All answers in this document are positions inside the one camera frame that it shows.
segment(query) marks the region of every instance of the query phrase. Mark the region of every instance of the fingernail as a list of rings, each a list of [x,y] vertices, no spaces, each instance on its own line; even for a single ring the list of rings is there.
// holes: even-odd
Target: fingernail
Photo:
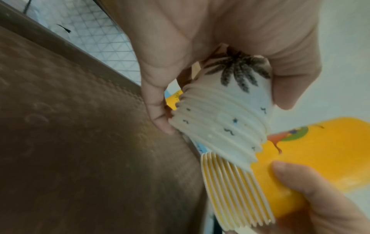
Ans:
[[[286,171],[286,162],[282,161],[273,161],[272,162],[272,170],[274,171],[275,175],[284,175]]]

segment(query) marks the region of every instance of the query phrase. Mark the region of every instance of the black cable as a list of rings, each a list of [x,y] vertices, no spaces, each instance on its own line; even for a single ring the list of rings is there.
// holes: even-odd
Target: black cable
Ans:
[[[28,8],[30,8],[32,0],[28,0],[26,6],[24,7],[23,14],[27,14]]]

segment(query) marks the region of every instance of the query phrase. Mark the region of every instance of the fruit illustration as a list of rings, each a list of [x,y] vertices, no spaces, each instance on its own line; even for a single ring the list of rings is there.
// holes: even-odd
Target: fruit illustration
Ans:
[[[313,125],[319,128],[324,128],[323,126],[320,125]],[[282,153],[282,150],[278,147],[278,143],[281,141],[294,141],[297,139],[300,139],[304,137],[308,133],[308,127],[301,127],[301,128],[295,128],[290,131],[284,131],[281,133],[269,135],[267,137],[267,140],[271,141],[275,148],[279,151],[279,154]]]

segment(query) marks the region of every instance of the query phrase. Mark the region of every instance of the metal edge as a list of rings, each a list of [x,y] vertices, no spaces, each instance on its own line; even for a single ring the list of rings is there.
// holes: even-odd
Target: metal edge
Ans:
[[[2,1],[0,27],[87,68],[106,81],[141,95],[140,86]]]

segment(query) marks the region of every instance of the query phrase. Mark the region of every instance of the hand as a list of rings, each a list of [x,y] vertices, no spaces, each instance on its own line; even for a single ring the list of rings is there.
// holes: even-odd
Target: hand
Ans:
[[[321,71],[321,0],[114,1],[108,12],[131,40],[149,117],[164,132],[174,132],[165,117],[165,89],[177,77],[180,86],[188,83],[191,65],[220,43],[268,58],[273,98],[282,109],[292,108]]]
[[[273,162],[275,176],[285,186],[302,193],[309,210],[277,220],[275,226],[255,230],[260,234],[369,234],[370,222],[363,213],[313,169]]]

